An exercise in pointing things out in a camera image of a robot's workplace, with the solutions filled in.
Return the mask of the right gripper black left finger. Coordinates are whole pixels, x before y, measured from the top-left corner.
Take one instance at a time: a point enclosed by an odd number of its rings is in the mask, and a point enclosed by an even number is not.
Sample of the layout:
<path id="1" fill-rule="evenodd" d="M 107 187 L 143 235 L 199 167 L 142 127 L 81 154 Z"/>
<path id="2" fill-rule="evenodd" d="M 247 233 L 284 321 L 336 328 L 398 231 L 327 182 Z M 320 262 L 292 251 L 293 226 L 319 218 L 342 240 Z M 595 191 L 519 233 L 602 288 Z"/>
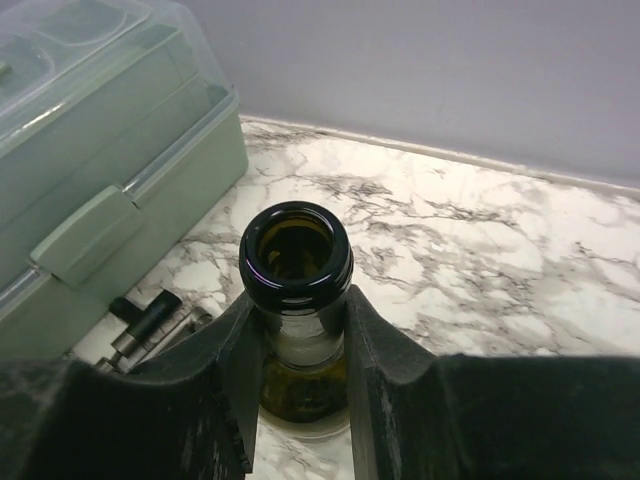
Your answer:
<path id="1" fill-rule="evenodd" d="M 240 295 L 126 374 L 81 360 L 1 365 L 5 479 L 242 479 L 253 468 L 263 337 Z"/>

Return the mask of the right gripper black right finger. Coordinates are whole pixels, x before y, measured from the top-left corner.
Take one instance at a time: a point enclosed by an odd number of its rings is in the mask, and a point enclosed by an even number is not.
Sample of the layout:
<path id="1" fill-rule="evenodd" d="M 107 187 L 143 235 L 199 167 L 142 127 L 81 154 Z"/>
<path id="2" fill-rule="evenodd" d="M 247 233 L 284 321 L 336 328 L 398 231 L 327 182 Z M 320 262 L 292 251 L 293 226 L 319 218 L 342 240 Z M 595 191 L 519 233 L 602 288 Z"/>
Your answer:
<path id="1" fill-rule="evenodd" d="M 346 301 L 359 479 L 635 479 L 639 361 L 630 356 L 437 356 Z"/>

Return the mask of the green wine bottle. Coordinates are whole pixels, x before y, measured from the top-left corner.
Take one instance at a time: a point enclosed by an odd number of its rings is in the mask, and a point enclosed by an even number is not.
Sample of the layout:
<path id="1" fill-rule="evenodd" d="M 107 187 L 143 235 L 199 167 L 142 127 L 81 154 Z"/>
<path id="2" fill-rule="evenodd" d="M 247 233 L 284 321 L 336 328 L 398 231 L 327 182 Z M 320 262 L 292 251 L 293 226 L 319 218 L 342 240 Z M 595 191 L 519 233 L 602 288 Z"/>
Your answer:
<path id="1" fill-rule="evenodd" d="M 260 415 L 304 440 L 349 426 L 344 328 L 354 256 L 326 208 L 286 201 L 259 213 L 239 247 L 239 272 L 269 345 Z"/>

